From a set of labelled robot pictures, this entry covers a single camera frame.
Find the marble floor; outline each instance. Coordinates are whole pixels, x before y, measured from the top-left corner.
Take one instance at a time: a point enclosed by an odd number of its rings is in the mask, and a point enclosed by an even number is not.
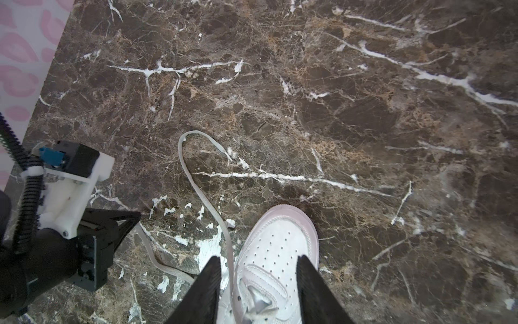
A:
[[[91,206],[143,213],[164,264],[236,254],[301,208],[357,323],[516,323],[518,4],[512,0],[77,0],[27,147],[116,158]],[[16,187],[13,176],[7,186]],[[133,232],[109,282],[61,284],[6,322],[159,324],[188,285]]]

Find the robotic arm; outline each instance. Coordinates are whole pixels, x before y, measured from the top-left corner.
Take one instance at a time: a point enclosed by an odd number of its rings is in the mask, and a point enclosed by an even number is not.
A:
[[[88,291],[102,287],[113,254],[140,213],[86,208],[114,158],[65,140],[29,155],[0,114],[0,140],[22,168],[25,188],[12,240],[0,246],[0,318],[21,316],[34,299],[66,280]],[[44,184],[44,174],[58,176]],[[0,191],[0,239],[11,211]]]

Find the pink lip pattern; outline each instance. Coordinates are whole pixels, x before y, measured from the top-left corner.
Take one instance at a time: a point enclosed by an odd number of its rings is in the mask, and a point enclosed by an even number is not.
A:
[[[16,28],[15,21],[12,18],[12,9],[6,4],[0,4],[0,25]]]
[[[74,7],[74,0],[56,0],[56,2],[68,12],[72,11]]]
[[[54,55],[56,54],[56,51],[51,50],[50,48],[45,47],[41,50],[41,59],[44,62],[52,62],[54,59]]]
[[[31,113],[22,106],[10,106],[5,110],[5,116],[14,121],[25,121],[31,118]]]
[[[0,0],[0,112],[23,138],[74,0]],[[12,163],[0,145],[0,190]]]
[[[39,61],[31,45],[17,33],[7,33],[0,38],[0,54],[20,63]]]
[[[0,65],[0,82],[8,95],[23,98],[36,91],[38,77],[31,73],[24,73],[19,68],[10,65]]]
[[[43,10],[41,15],[41,32],[49,42],[57,45],[60,43],[61,34],[65,29],[65,23],[58,18],[53,18],[52,14],[48,10]]]
[[[41,6],[43,0],[12,0],[14,3],[20,6]]]

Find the blue connector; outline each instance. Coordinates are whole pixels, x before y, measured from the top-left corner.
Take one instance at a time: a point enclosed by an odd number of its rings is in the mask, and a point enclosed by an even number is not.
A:
[[[61,163],[63,163],[63,158],[65,157],[65,153],[54,151],[53,149],[48,147],[41,147],[39,149],[39,153],[39,158],[43,162],[50,164],[54,167],[60,166]]]

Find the shoe tongue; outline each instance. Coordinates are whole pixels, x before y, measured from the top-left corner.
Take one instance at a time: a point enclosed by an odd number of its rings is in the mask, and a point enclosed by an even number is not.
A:
[[[286,306],[287,291],[270,273],[252,264],[244,267],[241,278],[251,292],[256,311],[269,305],[279,309]]]
[[[266,307],[272,304],[270,298],[261,294],[261,292],[255,289],[253,286],[248,286],[247,288],[252,295],[252,299],[254,301],[254,310],[256,313],[262,312]]]

